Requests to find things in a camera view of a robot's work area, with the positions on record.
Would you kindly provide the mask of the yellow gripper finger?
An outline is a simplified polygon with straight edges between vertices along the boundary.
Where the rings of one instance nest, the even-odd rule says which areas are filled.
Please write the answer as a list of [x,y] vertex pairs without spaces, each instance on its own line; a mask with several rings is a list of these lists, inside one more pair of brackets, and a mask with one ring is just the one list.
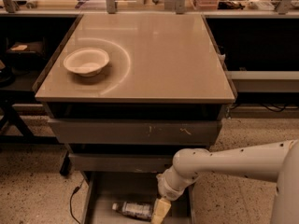
[[162,224],[171,208],[171,202],[166,198],[158,198],[153,207],[151,224]]

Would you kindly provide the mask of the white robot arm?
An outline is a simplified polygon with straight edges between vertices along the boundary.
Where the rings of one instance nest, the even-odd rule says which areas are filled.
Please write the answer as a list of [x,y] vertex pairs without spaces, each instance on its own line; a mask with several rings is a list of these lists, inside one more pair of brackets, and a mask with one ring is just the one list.
[[298,140],[218,152],[203,148],[178,151],[173,157],[172,166],[157,175],[160,197],[154,204],[152,224],[163,223],[171,202],[194,184],[202,172],[274,182],[276,194],[270,224],[299,223]]

